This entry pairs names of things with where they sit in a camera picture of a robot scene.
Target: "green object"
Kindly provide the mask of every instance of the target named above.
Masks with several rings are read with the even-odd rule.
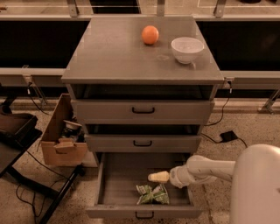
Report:
[[[138,205],[169,204],[169,197],[164,184],[159,184],[154,189],[152,189],[152,187],[149,185],[137,185],[136,189],[141,195],[137,202]]]

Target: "drawer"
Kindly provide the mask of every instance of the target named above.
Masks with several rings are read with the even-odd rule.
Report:
[[[79,123],[206,124],[213,101],[72,101]]]
[[[86,135],[87,147],[95,152],[189,152],[200,145],[201,136]]]
[[[157,183],[147,180],[150,173],[169,171],[186,161],[181,153],[103,153],[90,218],[197,218],[202,210],[194,207],[187,187],[165,184],[169,205],[137,205],[136,186]]]

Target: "orange fruit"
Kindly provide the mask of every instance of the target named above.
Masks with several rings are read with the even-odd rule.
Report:
[[[158,29],[148,25],[142,30],[142,40],[146,45],[153,45],[158,41]]]

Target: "drawer handle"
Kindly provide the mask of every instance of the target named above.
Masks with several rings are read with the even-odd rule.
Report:
[[[139,220],[150,220],[152,218],[154,218],[154,211],[151,212],[151,216],[144,216],[144,217],[140,217],[137,212],[135,212],[135,217]]]
[[[137,147],[149,147],[152,145],[152,141],[149,141],[148,143],[138,143],[137,141],[133,141],[134,146]]]
[[[132,108],[134,114],[152,114],[155,112],[155,108],[152,108],[150,111],[137,111],[134,107]]]

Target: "white bowl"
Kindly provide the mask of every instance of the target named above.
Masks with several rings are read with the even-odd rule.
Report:
[[[67,120],[63,120],[65,122],[65,126],[69,128],[70,130],[77,130],[81,125],[77,122],[70,122]]]
[[[203,52],[203,43],[196,38],[175,38],[171,42],[174,57],[183,64],[189,64]]]

